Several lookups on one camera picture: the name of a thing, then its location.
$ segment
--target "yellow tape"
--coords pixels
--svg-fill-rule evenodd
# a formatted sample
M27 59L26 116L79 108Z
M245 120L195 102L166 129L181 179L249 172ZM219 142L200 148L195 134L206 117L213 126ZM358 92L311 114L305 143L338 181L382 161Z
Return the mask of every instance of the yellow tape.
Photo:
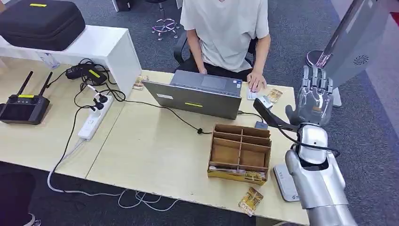
M188 102L186 102L185 104L187 104L187 105L191 105L191 106L195 106L195 107L202 107L202 105L199 105L199 104L193 104L193 103L188 103Z
M34 3L32 3L32 4L30 4L30 6L46 7L47 5L45 5L45 4L34 4Z
M100 75L98 75L96 72L93 70L89 70L90 73L92 73L95 77L100 78Z
M18 95L18 97L33 98L34 95Z

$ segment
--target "black bag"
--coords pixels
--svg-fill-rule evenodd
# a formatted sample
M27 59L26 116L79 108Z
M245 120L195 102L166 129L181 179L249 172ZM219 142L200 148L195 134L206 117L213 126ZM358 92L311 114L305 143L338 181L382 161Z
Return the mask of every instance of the black bag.
M62 51L85 26L69 1L21 0L0 14L0 35L18 47Z

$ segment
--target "power adapter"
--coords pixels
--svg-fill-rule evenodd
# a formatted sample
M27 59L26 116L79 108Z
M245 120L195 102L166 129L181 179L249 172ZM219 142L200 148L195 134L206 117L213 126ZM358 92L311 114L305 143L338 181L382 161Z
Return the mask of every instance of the power adapter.
M107 80L107 76L94 66L86 66L82 68L82 73L93 81L94 84L100 85Z
M65 75L70 80L78 79L82 77L82 70L80 65L73 66L65 71Z

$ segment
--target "white shelf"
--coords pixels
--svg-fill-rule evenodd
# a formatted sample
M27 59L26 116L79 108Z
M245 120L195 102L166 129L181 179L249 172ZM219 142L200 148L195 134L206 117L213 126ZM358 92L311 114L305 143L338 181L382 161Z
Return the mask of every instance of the white shelf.
M40 61L36 52L51 53L63 64L76 65L81 59L90 58L105 65L127 97L136 77L141 74L141 65L126 28L86 25L79 37L63 51L15 47L0 36L0 56Z

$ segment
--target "silver robotic arm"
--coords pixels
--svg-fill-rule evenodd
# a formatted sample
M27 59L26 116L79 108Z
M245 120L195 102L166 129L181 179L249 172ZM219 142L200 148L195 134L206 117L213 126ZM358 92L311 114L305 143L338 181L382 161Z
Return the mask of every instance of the silver robotic arm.
M260 99L255 100L254 108L269 126L278 128L294 142L285 160L302 208L307 210L310 225L356 226L343 191L345 181L335 160L339 152L328 148L328 135L321 127L331 117L332 80L327 79L326 72L317 67L309 70L304 66L303 70L296 108L293 111L290 105L286 107L290 124L271 113ZM297 140L283 130L296 132Z

